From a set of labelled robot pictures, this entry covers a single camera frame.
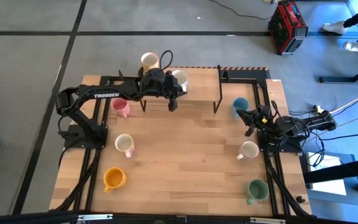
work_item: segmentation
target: wooden table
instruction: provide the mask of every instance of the wooden table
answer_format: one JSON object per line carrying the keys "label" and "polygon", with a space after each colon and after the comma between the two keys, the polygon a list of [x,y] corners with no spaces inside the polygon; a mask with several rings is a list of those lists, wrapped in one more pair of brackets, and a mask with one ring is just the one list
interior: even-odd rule
{"label": "wooden table", "polygon": [[[145,113],[139,102],[130,102],[128,118],[109,110],[109,137],[101,153],[91,210],[271,217],[269,199],[248,205],[244,194],[251,180],[267,181],[263,155],[250,161],[236,160],[237,150],[244,141],[257,142],[256,132],[245,137],[247,127],[229,114],[233,99],[239,96],[249,100],[250,110],[256,108],[252,85],[223,83],[223,100],[214,114],[211,101],[219,99],[219,94],[211,91],[216,87],[214,82],[218,82],[217,70],[192,68],[186,71],[190,76],[188,96],[193,98],[178,98],[176,111],[169,112],[168,100],[160,98],[149,98]],[[197,89],[193,77],[200,74],[204,75],[200,83],[203,87]],[[83,84],[98,85],[99,81],[100,76],[86,75]],[[277,102],[281,114],[288,114],[281,81],[267,80],[267,86],[269,98]],[[199,95],[190,94],[191,91],[198,91]],[[81,109],[91,117],[93,107],[94,100],[91,100]],[[131,159],[114,147],[115,138],[122,133],[134,139]],[[77,184],[83,155],[84,149],[72,149],[64,155],[50,208],[59,206]],[[280,155],[287,188],[294,197],[301,195],[306,199],[301,206],[311,213],[298,156]],[[127,175],[127,183],[106,194],[103,174],[110,167],[120,167]],[[84,188],[80,208],[84,207],[87,188]],[[277,186],[275,193],[279,213],[283,213]]]}

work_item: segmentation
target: sneaker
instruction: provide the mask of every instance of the sneaker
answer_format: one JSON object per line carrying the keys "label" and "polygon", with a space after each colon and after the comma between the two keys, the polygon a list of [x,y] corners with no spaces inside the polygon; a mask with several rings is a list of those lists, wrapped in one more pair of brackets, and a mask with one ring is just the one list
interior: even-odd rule
{"label": "sneaker", "polygon": [[348,28],[343,27],[344,23],[345,23],[344,21],[333,22],[330,24],[327,23],[327,24],[323,24],[321,26],[321,28],[328,32],[335,32],[337,34],[343,35],[348,29]]}
{"label": "sneaker", "polygon": [[358,42],[346,41],[343,43],[343,48],[348,51],[358,52]]}

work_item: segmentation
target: orange mug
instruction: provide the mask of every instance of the orange mug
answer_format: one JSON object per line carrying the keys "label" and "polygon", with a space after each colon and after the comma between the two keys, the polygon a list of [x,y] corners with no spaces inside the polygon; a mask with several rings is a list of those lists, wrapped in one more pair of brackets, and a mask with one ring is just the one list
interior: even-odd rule
{"label": "orange mug", "polygon": [[107,193],[111,189],[124,186],[127,182],[127,176],[125,176],[124,172],[120,168],[113,167],[104,173],[103,182],[106,185],[104,192]]}

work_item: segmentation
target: white cable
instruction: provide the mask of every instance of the white cable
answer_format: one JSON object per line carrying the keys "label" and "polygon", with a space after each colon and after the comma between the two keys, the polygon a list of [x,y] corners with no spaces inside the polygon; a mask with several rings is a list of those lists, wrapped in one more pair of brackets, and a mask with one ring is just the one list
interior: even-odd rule
{"label": "white cable", "polygon": [[331,111],[331,112],[329,112],[329,113],[336,113],[336,112],[338,112],[338,111],[340,111],[341,109],[343,109],[343,108],[345,108],[345,107],[351,105],[352,103],[354,103],[354,102],[356,102],[356,101],[358,101],[358,98],[355,99],[355,100],[353,100],[353,101],[348,102],[348,103],[345,104],[344,106],[341,106],[340,108],[338,108],[338,109],[336,109],[336,110],[334,110],[334,111]]}
{"label": "white cable", "polygon": [[[341,126],[344,126],[345,124],[349,124],[349,123],[351,123],[351,122],[353,122],[353,121],[356,121],[356,120],[358,120],[358,118],[355,118],[355,119],[353,119],[353,120],[351,120],[351,121],[348,121],[348,122],[346,122],[346,123],[340,124],[340,125],[336,126],[336,128],[339,128],[339,127],[341,127]],[[306,143],[312,141],[313,139],[315,139],[315,138],[317,138],[317,137],[320,137],[322,134],[324,134],[324,133],[326,133],[326,132],[328,132],[328,131],[323,131],[322,133],[316,135],[316,137],[310,139],[309,141],[305,142],[304,144],[306,144]]]}

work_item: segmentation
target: pink mug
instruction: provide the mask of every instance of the pink mug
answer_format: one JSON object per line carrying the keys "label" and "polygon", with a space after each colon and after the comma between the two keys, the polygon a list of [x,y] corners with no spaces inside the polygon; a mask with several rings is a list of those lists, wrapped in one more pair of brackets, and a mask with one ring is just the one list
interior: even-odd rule
{"label": "pink mug", "polygon": [[111,108],[117,111],[121,116],[127,117],[129,115],[129,112],[131,112],[131,109],[129,108],[128,101],[122,99],[122,98],[114,98],[110,102]]}

